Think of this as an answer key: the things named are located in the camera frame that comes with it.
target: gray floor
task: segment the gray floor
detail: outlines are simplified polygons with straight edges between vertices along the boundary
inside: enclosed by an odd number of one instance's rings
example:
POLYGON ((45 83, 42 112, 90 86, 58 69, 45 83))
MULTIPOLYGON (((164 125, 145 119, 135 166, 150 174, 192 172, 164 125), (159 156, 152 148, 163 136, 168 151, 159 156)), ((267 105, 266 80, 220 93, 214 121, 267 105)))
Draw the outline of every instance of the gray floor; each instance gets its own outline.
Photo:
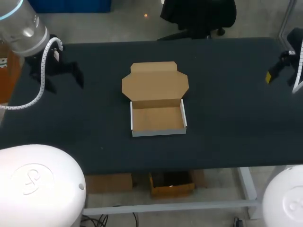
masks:
MULTIPOLYGON (((276 37, 281 26, 288 0, 235 0, 237 20, 226 29, 222 38, 276 37)), ((44 14, 41 15, 51 33, 64 43, 99 43, 155 40, 178 32, 177 26, 159 17, 161 0, 113 0, 113 10, 106 14, 44 14)), ((302 26, 303 4, 300 1, 286 26, 302 26)), ((0 122, 4 112, 0 111, 0 122)), ((252 177, 259 191, 273 167, 253 167, 252 177)), ((174 200, 210 201, 242 198, 237 176, 232 169, 205 170, 208 189, 199 189, 194 195, 174 200)), ((89 207, 151 204, 173 202, 150 198, 148 187, 139 186, 132 192, 89 195, 89 207)), ((231 227, 234 216, 245 220, 246 227, 264 227, 263 220, 248 220, 246 209, 216 209, 139 214, 140 226, 153 227, 231 227)), ((133 227, 130 214, 110 215, 108 227, 133 227)))
MULTIPOLYGON (((258 192, 262 190, 273 168, 273 166, 250 168, 258 192)), ((134 176, 137 181, 139 178, 140 184, 132 192, 89 195, 88 207, 243 199, 243 191, 240 188, 235 169, 205 170, 208 188, 198 189, 192 196, 180 199, 151 199, 148 182, 140 180, 144 177, 145 180, 148 179, 147 175, 134 176)), ((246 208, 152 212, 139 213, 138 216, 142 227, 232 227, 232 220, 235 216, 244 220, 245 227, 265 227, 262 219, 249 220, 246 208)), ((133 216, 131 214, 110 215, 108 227, 118 226, 134 227, 133 216)))

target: cardboard box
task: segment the cardboard box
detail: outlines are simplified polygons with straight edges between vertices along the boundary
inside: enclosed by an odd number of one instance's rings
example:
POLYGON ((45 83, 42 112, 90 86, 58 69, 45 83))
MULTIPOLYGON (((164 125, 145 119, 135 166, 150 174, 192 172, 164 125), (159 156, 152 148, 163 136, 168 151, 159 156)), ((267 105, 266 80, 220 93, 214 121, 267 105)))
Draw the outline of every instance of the cardboard box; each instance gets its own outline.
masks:
POLYGON ((133 189, 131 174, 87 175, 85 182, 88 194, 126 192, 133 189))
POLYGON ((9 102, 20 73, 19 57, 0 42, 0 104, 9 102))
POLYGON ((207 188, 207 182, 204 176, 203 169, 196 169, 189 171, 196 188, 207 188))
POLYGON ((157 179, 154 179, 154 174, 149 174, 151 184, 151 196, 156 199, 167 199, 176 197, 185 197, 193 193, 195 184, 191 179, 191 175, 188 173, 188 181, 186 183, 178 185, 162 186, 157 185, 157 179))
POLYGON ((182 97, 188 88, 187 75, 175 62, 134 63, 122 79, 122 92, 131 100, 133 136, 185 134, 182 97))

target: white spiral cable wrap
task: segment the white spiral cable wrap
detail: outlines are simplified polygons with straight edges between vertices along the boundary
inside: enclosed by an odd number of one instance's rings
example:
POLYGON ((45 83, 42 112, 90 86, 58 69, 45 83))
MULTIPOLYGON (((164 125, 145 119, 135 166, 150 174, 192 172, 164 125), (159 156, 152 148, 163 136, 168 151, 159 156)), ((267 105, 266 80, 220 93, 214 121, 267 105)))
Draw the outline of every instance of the white spiral cable wrap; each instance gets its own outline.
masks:
POLYGON ((25 105, 19 105, 19 106, 4 106, 4 105, 0 105, 0 109, 3 110, 22 110, 25 108, 28 108, 32 105, 34 105, 36 102, 39 101, 39 99, 42 97, 43 93, 44 93, 44 88, 45 88, 45 64, 46 64, 46 58, 47 58, 47 54, 49 52, 49 50, 51 49, 51 46, 54 42, 58 43, 59 46, 59 50, 62 51, 63 50, 63 44, 62 41, 58 38, 52 38, 50 39, 50 41, 47 43, 43 55, 42 55, 42 60, 41 60, 41 85, 40 85, 40 90, 38 95, 36 96, 36 98, 34 98, 33 101, 31 101, 30 103, 27 103, 25 105))
POLYGON ((302 65, 303 65, 303 41, 302 41, 302 45, 301 45, 299 68, 298 68, 297 77, 296 77, 295 83, 294 83, 293 94, 296 93, 303 86, 303 82, 299 83, 300 78, 301 78, 302 65))

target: blue container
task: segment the blue container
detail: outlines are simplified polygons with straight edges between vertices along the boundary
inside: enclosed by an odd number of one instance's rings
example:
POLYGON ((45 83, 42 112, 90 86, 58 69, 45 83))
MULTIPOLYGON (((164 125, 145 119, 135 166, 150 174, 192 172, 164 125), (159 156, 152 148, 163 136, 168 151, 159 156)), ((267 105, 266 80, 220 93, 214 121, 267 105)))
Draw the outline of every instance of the blue container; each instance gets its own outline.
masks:
POLYGON ((37 13, 106 13, 111 0, 28 0, 37 13))

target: metal table frame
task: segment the metal table frame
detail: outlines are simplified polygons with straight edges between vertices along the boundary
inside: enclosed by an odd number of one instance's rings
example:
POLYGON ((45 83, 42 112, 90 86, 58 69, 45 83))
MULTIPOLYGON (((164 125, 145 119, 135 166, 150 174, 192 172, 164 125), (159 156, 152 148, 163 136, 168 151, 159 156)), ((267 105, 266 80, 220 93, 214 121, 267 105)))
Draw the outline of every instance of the metal table frame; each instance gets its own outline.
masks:
MULTIPOLYGON (((290 49, 287 40, 283 38, 286 24, 297 0, 290 0, 285 12, 285 17, 282 22, 278 34, 278 41, 286 49, 290 49)), ((262 217, 261 203, 263 194, 269 182, 286 166, 276 166, 271 176, 269 177, 264 190, 261 194, 257 195, 255 185, 253 183, 249 167, 238 168, 238 173, 241 180, 245 199, 236 201, 208 201, 208 202, 190 202, 190 203, 170 203, 170 204, 153 204, 153 205, 137 205, 137 206, 124 206, 124 207, 104 207, 104 208, 88 208, 84 209, 83 214, 88 216, 101 215, 101 214, 122 214, 122 213, 139 213, 139 212, 153 212, 153 211, 171 211, 171 210, 199 210, 199 209, 216 209, 216 208, 236 208, 248 207, 250 219, 258 219, 262 217)))

